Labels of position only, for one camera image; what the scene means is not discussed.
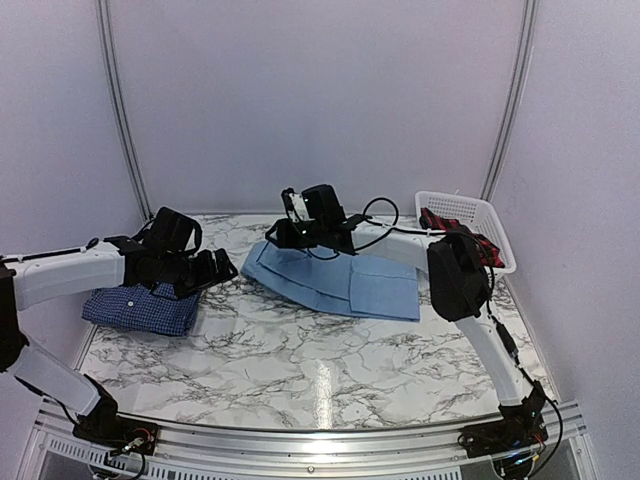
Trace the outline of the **light blue long sleeve shirt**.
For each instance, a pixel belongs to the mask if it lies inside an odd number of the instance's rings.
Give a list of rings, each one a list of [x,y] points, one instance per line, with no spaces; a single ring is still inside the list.
[[[263,241],[241,273],[308,309],[348,317],[420,320],[416,269],[367,255],[331,259],[326,248],[281,249]]]

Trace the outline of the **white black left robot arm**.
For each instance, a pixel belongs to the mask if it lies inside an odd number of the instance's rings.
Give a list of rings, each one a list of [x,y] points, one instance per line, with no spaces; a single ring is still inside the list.
[[[125,438],[126,423],[109,408],[101,385],[66,365],[24,333],[21,312],[96,289],[168,284],[185,298],[234,279],[223,249],[202,246],[193,218],[161,208],[134,236],[93,239],[84,246],[1,259],[1,371],[82,417],[106,445]]]

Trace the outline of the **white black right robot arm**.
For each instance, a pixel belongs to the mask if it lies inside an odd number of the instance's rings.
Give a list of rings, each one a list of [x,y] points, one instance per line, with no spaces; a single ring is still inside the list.
[[[285,216],[266,234],[276,247],[325,247],[337,254],[380,257],[424,272],[433,309],[469,340],[493,382],[500,409],[514,410],[497,423],[496,440],[515,448],[533,433],[534,419],[522,409],[542,402],[544,394],[520,365],[514,341],[492,310],[494,267],[478,235],[464,228],[401,227],[366,211],[349,216],[328,184],[302,192],[287,188],[281,200]]]

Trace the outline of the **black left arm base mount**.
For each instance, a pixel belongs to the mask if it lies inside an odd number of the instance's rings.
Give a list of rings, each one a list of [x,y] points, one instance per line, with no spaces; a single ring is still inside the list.
[[[101,399],[88,415],[78,415],[73,435],[111,448],[111,455],[155,451],[159,425],[123,417],[113,399]]]

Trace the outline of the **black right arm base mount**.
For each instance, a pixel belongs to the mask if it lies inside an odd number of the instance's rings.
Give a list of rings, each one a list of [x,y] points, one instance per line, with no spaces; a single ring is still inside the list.
[[[542,416],[545,404],[546,394],[541,383],[535,380],[533,390],[522,404],[500,406],[500,420],[463,427],[458,444],[469,458],[476,458],[545,442],[549,438]]]

